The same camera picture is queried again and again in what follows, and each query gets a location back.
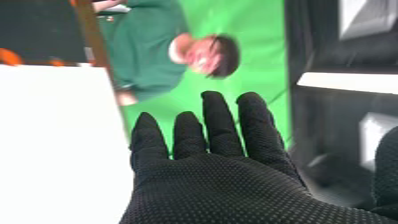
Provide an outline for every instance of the finger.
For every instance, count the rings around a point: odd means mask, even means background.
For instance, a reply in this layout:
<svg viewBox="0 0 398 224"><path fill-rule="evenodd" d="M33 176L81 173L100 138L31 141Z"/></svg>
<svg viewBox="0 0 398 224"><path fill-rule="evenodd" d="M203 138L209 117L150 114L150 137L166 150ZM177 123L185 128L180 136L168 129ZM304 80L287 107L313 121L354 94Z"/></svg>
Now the finger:
<svg viewBox="0 0 398 224"><path fill-rule="evenodd" d="M175 125L175 159L207 153L203 125L193 112L178 115Z"/></svg>
<svg viewBox="0 0 398 224"><path fill-rule="evenodd" d="M203 93L203 100L210 151L225 156L244 156L233 115L225 97L221 93L209 91Z"/></svg>
<svg viewBox="0 0 398 224"><path fill-rule="evenodd" d="M398 204L398 127L390 131L377 149L376 200L377 206Z"/></svg>
<svg viewBox="0 0 398 224"><path fill-rule="evenodd" d="M283 148L281 134L276 129L272 113L256 93L246 93L239 98L240 126L246 138L249 157L280 170L299 182L296 166Z"/></svg>
<svg viewBox="0 0 398 224"><path fill-rule="evenodd" d="M169 159L164 135L159 123L148 113L141 114L132 133L132 168L137 171L159 160Z"/></svg>

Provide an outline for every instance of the person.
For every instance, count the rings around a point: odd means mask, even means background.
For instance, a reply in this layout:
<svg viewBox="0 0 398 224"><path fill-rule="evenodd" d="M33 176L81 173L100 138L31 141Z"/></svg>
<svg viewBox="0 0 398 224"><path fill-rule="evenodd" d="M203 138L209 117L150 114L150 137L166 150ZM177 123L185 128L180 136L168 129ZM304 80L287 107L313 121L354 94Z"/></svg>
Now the person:
<svg viewBox="0 0 398 224"><path fill-rule="evenodd" d="M100 16L118 99L132 105L169 92L187 66L212 78L226 78L240 65L240 50L228 35L196 39L178 0L109 0L95 2L100 13L127 4L129 12Z"/></svg>
<svg viewBox="0 0 398 224"><path fill-rule="evenodd" d="M283 149L272 113L256 93L239 98L246 151L221 93L203 93L205 123L178 115L175 160L157 120L143 113L132 131L132 202L121 224L398 223L398 128L381 142L374 195L365 211L319 201Z"/></svg>

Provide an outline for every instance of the hand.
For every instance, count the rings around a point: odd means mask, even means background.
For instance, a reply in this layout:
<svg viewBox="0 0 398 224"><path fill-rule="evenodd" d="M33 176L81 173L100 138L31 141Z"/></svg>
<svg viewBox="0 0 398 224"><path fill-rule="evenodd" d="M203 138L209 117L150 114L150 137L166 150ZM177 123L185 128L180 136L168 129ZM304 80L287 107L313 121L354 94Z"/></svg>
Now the hand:
<svg viewBox="0 0 398 224"><path fill-rule="evenodd" d="M210 152L193 113L180 114L177 118L175 160L169 160L162 131L152 115L145 113L137 120L130 146L136 190L121 224L397 223L379 214L335 206L312 197L283 149L272 113L258 94L248 93L239 98L249 157L244 156L223 95L207 92L203 99ZM390 193L392 207L383 209L386 204L379 204L379 213L398 218L397 190Z"/></svg>
<svg viewBox="0 0 398 224"><path fill-rule="evenodd" d="M120 4L127 4L129 0L107 0L93 3L95 12L102 12L105 9L113 8Z"/></svg>

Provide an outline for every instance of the gloved hand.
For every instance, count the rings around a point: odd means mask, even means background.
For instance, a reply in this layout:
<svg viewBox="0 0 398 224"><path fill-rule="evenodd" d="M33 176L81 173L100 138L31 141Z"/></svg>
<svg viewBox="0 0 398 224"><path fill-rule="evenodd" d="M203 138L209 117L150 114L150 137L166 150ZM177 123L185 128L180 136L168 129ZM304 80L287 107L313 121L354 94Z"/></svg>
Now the gloved hand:
<svg viewBox="0 0 398 224"><path fill-rule="evenodd" d="M130 147L136 190L121 224L398 223L393 221L398 218L398 156L388 155L395 162L390 166L377 163L377 181L384 185L376 185L377 212L390 219L312 197L258 94L248 93L239 98L249 157L244 156L223 95L207 92L203 98L210 152L193 113L177 118L175 160L169 159L157 121L148 113L141 115ZM395 150L390 153L398 155L398 144L390 145L388 139L381 147Z"/></svg>

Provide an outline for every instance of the green shirt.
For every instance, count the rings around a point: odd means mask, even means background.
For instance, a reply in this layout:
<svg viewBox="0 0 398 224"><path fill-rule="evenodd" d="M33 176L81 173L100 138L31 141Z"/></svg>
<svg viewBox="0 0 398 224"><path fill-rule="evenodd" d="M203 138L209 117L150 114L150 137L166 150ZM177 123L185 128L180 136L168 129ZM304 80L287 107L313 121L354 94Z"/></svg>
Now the green shirt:
<svg viewBox="0 0 398 224"><path fill-rule="evenodd" d="M145 101L182 81L187 66L171 61L169 47L189 27L178 0L130 0L127 6L132 11L116 14L114 21L98 20L116 85Z"/></svg>

